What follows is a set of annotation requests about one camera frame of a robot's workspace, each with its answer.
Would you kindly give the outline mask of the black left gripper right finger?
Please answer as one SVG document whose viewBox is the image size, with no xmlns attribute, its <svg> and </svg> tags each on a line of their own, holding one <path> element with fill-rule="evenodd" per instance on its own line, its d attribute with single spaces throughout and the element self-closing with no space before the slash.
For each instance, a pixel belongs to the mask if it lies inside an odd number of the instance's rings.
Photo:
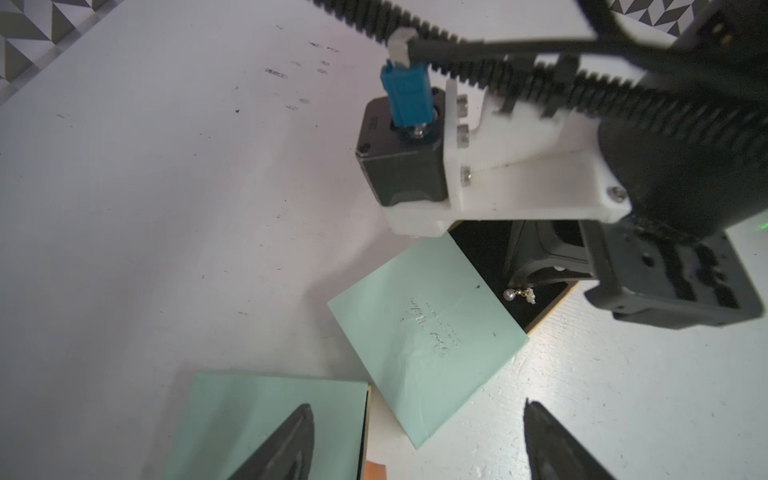
<svg viewBox="0 0 768 480">
<path fill-rule="evenodd" d="M 526 401 L 523 422 L 533 480 L 615 479 L 540 402 Z"/>
</svg>

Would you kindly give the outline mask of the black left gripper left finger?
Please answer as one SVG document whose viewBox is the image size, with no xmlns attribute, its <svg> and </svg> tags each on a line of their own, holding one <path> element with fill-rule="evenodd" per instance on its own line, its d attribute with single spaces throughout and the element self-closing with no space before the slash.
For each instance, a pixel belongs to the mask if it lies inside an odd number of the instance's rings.
<svg viewBox="0 0 768 480">
<path fill-rule="evenodd" d="M 301 404 L 229 480 L 307 480 L 314 446 L 313 411 L 309 404 Z"/>
</svg>

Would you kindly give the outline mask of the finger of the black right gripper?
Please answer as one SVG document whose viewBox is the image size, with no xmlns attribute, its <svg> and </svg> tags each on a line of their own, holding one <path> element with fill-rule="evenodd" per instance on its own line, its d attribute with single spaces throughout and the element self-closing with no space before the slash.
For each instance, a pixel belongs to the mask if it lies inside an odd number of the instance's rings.
<svg viewBox="0 0 768 480">
<path fill-rule="evenodd" d="M 578 221 L 513 221 L 504 276 L 510 288 L 593 279 Z"/>
</svg>

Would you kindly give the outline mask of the small pearl earring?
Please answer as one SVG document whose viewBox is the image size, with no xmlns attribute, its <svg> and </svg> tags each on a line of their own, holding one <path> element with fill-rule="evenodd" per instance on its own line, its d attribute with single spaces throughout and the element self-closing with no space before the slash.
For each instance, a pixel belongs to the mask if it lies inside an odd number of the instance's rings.
<svg viewBox="0 0 768 480">
<path fill-rule="evenodd" d="M 512 302 L 518 298 L 524 299 L 528 304 L 536 304 L 536 295 L 532 288 L 508 288 L 503 292 L 503 299 Z"/>
</svg>

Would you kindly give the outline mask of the mint drawer-style jewelry box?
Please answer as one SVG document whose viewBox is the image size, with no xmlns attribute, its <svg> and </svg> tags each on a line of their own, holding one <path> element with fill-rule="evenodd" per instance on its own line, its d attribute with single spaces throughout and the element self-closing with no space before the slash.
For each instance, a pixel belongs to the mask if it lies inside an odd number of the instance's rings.
<svg viewBox="0 0 768 480">
<path fill-rule="evenodd" d="M 402 253 L 328 307 L 405 435 L 419 449 L 527 344 L 571 289 L 503 299 L 511 221 L 463 221 Z"/>
</svg>

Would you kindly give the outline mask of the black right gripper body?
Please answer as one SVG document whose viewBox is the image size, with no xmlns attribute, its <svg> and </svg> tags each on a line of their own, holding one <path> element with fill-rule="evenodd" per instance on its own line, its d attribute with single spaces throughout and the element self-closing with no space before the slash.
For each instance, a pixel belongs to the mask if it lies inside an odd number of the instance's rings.
<svg viewBox="0 0 768 480">
<path fill-rule="evenodd" d="M 766 161 L 621 121 L 600 122 L 598 145 L 632 208 L 614 224 L 580 224 L 598 282 L 587 300 L 617 320 L 666 329 L 761 317 L 726 230 L 766 209 Z"/>
</svg>

